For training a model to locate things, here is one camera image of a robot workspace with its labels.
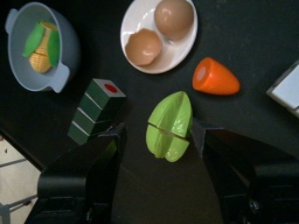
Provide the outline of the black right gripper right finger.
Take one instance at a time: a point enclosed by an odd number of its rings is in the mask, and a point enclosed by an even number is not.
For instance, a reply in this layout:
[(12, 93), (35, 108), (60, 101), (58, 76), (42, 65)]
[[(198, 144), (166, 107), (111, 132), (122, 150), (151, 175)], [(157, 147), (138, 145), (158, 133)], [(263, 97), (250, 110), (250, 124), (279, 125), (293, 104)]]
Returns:
[(299, 224), (299, 158), (199, 120), (191, 136), (225, 224)]

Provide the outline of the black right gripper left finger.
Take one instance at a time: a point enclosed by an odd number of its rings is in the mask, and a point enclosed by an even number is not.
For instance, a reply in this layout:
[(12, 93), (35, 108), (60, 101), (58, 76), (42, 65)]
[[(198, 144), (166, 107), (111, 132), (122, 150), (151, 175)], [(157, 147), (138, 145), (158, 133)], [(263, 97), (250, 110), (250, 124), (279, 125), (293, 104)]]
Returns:
[(111, 224), (124, 124), (110, 128), (44, 169), (26, 224)]

